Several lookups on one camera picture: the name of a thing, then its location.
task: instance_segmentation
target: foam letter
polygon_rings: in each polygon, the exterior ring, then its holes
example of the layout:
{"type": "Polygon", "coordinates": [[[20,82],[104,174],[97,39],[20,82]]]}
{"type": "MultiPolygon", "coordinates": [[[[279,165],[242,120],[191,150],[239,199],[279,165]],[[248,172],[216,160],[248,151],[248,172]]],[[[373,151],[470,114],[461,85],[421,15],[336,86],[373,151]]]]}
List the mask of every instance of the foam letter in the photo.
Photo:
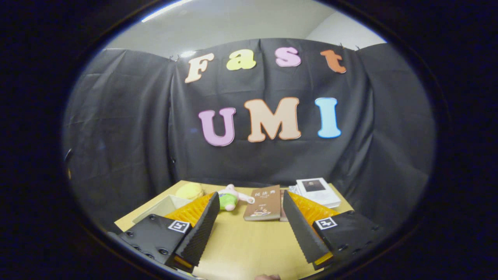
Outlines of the foam letter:
{"type": "Polygon", "coordinates": [[[320,53],[327,59],[327,64],[329,68],[337,73],[345,73],[346,68],[339,64],[339,60],[342,60],[342,56],[336,54],[333,50],[325,50],[320,53]]]}
{"type": "Polygon", "coordinates": [[[261,99],[246,101],[244,107],[249,110],[251,134],[249,142],[261,142],[266,136],[261,132],[264,127],[270,139],[275,139],[278,128],[282,125],[282,131],[278,135],[282,140],[297,139],[301,137],[301,132],[297,128],[296,108],[299,99],[296,97],[285,97],[280,100],[275,114],[268,108],[268,105],[261,99]]]}
{"type": "Polygon", "coordinates": [[[230,54],[227,63],[228,70],[251,69],[256,65],[254,53],[251,50],[243,49],[230,54]]]}
{"type": "Polygon", "coordinates": [[[209,53],[189,60],[188,64],[190,64],[190,69],[188,70],[188,76],[185,79],[185,83],[191,83],[199,80],[201,78],[199,70],[201,70],[201,72],[206,71],[206,68],[208,68],[207,61],[212,61],[214,58],[215,55],[213,53],[209,53]]]}
{"type": "Polygon", "coordinates": [[[301,58],[296,55],[297,50],[293,47],[278,48],[275,51],[276,62],[280,67],[295,67],[301,64],[301,58]]]}
{"type": "Polygon", "coordinates": [[[215,111],[207,110],[199,113],[199,118],[202,121],[202,132],[204,133],[204,138],[209,144],[213,146],[227,146],[234,141],[234,114],[235,108],[229,107],[220,110],[220,115],[223,116],[223,120],[225,121],[225,135],[218,136],[215,134],[213,125],[215,111]]]}
{"type": "Polygon", "coordinates": [[[315,104],[320,108],[322,116],[322,129],[318,131],[318,136],[321,138],[334,138],[341,135],[341,131],[337,128],[336,120],[336,105],[335,98],[318,98],[315,104]]]}

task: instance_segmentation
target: brown book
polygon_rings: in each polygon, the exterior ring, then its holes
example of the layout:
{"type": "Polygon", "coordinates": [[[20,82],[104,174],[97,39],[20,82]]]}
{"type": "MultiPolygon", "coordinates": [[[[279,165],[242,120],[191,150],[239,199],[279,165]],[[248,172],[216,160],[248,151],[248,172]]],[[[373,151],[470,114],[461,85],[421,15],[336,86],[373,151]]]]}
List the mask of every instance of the brown book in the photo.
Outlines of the brown book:
{"type": "Polygon", "coordinates": [[[283,193],[285,190],[280,190],[280,221],[281,222],[288,222],[289,219],[287,219],[287,215],[285,214],[285,211],[283,210],[283,193]]]}
{"type": "Polygon", "coordinates": [[[246,221],[280,219],[280,185],[255,189],[251,196],[254,197],[254,204],[248,204],[246,208],[246,221]]]}

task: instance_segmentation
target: green plush clothing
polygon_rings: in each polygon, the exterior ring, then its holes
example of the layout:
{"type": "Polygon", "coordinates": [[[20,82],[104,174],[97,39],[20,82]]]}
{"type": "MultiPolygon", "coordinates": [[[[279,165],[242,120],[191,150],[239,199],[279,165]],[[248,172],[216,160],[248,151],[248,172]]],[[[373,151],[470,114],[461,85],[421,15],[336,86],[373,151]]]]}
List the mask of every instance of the green plush clothing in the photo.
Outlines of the green plush clothing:
{"type": "Polygon", "coordinates": [[[222,193],[220,194],[220,210],[224,210],[227,205],[237,205],[237,197],[233,194],[222,193]]]}

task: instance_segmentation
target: ceiling light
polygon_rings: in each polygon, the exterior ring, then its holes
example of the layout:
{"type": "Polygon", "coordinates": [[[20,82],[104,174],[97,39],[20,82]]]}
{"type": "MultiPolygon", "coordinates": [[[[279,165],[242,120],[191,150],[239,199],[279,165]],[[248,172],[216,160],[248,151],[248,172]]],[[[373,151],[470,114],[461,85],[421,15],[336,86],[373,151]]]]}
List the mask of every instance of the ceiling light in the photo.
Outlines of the ceiling light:
{"type": "Polygon", "coordinates": [[[190,2],[190,1],[192,1],[192,0],[181,0],[181,1],[178,1],[178,2],[173,3],[171,5],[168,5],[168,6],[164,7],[164,8],[162,8],[162,9],[160,9],[160,10],[158,10],[158,11],[156,11],[156,12],[150,14],[150,15],[148,15],[146,18],[142,19],[142,22],[146,22],[148,20],[151,20],[151,19],[155,18],[158,15],[161,15],[161,14],[163,14],[163,13],[165,13],[165,12],[167,12],[167,11],[175,8],[175,7],[181,6],[181,5],[183,5],[183,4],[187,3],[187,2],[190,2]]]}

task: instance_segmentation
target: bolt hole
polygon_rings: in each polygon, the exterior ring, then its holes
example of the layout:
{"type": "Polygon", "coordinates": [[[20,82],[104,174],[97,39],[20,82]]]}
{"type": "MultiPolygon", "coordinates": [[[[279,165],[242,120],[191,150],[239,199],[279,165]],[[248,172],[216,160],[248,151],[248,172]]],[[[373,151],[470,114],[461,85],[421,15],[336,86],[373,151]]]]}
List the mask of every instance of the bolt hole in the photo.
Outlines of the bolt hole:
{"type": "Polygon", "coordinates": [[[164,248],[160,248],[159,250],[159,253],[162,254],[162,255],[168,255],[168,250],[164,249],[164,248]]]}
{"type": "Polygon", "coordinates": [[[343,251],[343,250],[345,250],[345,249],[347,249],[347,248],[348,248],[348,244],[343,244],[343,245],[340,245],[340,246],[337,248],[337,250],[339,250],[339,251],[343,251]]]}

